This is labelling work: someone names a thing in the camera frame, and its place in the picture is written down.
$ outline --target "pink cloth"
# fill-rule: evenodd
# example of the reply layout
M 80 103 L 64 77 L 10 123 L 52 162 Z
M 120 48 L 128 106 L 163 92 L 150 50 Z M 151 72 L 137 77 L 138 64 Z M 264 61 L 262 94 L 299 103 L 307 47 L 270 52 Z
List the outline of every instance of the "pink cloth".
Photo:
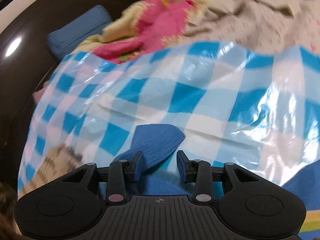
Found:
M 190 0 L 145 0 L 149 6 L 136 25 L 138 37 L 115 41 L 93 50 L 93 53 L 114 63 L 164 48 L 163 39 L 181 35 L 188 10 L 194 5 Z
M 43 96 L 44 92 L 46 91 L 46 89 L 47 89 L 46 87 L 42 88 L 39 91 L 34 92 L 32 94 L 33 100 L 35 101 L 36 105 L 39 103 L 39 101 L 40 101 L 41 97 Z

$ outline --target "checkered pattern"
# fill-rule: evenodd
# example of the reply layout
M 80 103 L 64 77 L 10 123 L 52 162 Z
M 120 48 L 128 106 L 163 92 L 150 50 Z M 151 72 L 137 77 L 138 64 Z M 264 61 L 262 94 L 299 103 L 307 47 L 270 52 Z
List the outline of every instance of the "checkered pattern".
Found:
M 179 127 L 178 150 L 190 159 L 235 162 L 282 185 L 320 156 L 319 58 L 300 47 L 262 56 L 217 42 L 120 65 L 68 55 L 34 112 L 19 191 L 50 147 L 66 141 L 84 163 L 108 166 L 148 123 Z M 175 155 L 160 169 L 177 178 Z

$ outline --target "brown cloth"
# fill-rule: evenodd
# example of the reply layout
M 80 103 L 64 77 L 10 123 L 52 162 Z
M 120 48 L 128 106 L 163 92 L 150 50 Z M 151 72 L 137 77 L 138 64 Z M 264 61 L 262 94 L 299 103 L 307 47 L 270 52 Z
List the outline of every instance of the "brown cloth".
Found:
M 0 182 L 0 214 L 6 217 L 11 226 L 13 225 L 13 211 L 16 202 L 16 191 L 8 184 Z
M 12 228 L 10 220 L 0 214 L 0 239 L 1 240 L 28 240 L 26 237 L 17 234 Z
M 81 157 L 76 156 L 71 147 L 66 147 L 64 144 L 60 144 L 50 148 L 46 158 L 32 180 L 20 191 L 19 198 L 43 186 L 44 184 L 73 171 L 81 165 Z M 18 234 L 21 234 L 15 222 L 13 227 Z

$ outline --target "yellow cloth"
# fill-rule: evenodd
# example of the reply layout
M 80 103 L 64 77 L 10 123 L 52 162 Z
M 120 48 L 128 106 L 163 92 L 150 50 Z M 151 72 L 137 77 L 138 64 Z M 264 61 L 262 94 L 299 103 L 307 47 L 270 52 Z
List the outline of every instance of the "yellow cloth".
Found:
M 147 3 L 139 1 L 122 12 L 121 18 L 117 19 L 102 31 L 102 35 L 93 35 L 81 42 L 72 52 L 86 51 L 90 52 L 95 48 L 124 38 L 136 37 L 136 25 L 143 10 L 147 8 Z
M 320 230 L 320 210 L 307 211 L 300 232 Z

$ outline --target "clothing pile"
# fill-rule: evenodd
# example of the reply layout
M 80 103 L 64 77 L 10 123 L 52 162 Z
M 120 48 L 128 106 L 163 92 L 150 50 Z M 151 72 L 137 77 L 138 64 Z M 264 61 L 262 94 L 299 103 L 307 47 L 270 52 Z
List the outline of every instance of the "clothing pile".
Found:
M 319 236 L 320 0 L 142 0 L 113 23 L 101 12 L 89 27 L 82 16 L 85 34 L 48 38 L 65 57 L 35 95 L 19 197 L 137 149 L 147 186 L 134 193 L 188 194 L 181 149 L 295 193 L 308 210 L 300 237 Z

